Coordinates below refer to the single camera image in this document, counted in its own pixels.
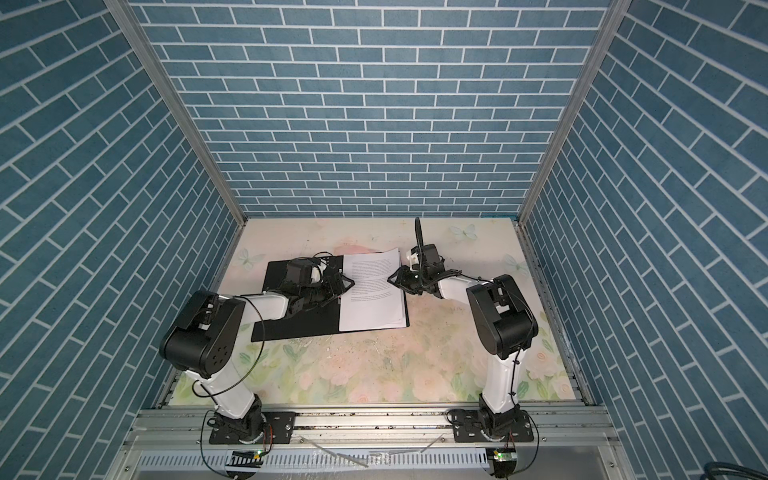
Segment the red folder with black inside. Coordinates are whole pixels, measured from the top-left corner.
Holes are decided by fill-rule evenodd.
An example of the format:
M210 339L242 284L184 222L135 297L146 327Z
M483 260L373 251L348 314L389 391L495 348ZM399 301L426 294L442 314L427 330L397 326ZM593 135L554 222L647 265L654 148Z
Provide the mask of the red folder with black inside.
M266 267L263 287L277 288L287 272L288 260L269 261ZM252 342L287 340L325 335L344 334L339 327L341 319L341 303L333 300L324 307L303 311L287 319L268 320L266 334L259 326L254 326L251 334Z

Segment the text paper sheet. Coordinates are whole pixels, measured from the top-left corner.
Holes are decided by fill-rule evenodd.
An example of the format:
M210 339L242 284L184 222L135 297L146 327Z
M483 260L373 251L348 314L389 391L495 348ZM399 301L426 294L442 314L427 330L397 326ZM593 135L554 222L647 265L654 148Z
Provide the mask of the text paper sheet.
M404 292L388 282L400 266L398 248L343 257L342 273L353 280L354 285L340 297L340 332L407 326Z

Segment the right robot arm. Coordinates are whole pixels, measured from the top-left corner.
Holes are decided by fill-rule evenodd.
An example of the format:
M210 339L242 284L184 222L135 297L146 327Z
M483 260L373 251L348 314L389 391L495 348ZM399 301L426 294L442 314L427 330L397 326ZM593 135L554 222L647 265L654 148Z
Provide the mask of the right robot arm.
M496 419L518 406L519 365L539 328L511 276L487 280L444 270L429 277L420 269L402 266L387 282L410 295L430 294L468 306L478 338L490 355L480 409L486 417Z

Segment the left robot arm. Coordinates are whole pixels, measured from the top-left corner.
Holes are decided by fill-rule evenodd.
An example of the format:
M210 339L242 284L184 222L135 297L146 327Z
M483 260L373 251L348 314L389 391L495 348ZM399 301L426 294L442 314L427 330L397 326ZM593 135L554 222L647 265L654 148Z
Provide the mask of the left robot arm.
M245 385L232 356L243 325L284 320L323 307L344 295L355 281L332 273L318 283L283 282L258 294L222 296L208 290L194 292L165 334L159 355L185 372L210 398L217 412L232 420L246 418L256 395Z

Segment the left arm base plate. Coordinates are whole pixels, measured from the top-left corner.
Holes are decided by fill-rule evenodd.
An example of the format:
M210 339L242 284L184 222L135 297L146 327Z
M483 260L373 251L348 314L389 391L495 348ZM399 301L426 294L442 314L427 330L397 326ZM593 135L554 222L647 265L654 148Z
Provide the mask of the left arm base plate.
M242 419L231 419L214 413L206 420L211 429L212 445L289 444L296 413L291 411L251 413Z

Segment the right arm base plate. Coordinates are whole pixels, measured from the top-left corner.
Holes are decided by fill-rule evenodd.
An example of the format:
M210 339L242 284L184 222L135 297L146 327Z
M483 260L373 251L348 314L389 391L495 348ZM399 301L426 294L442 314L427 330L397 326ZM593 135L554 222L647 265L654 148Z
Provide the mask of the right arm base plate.
M457 443L532 442L532 422L526 411L513 408L496 414L488 410L449 409L444 413Z

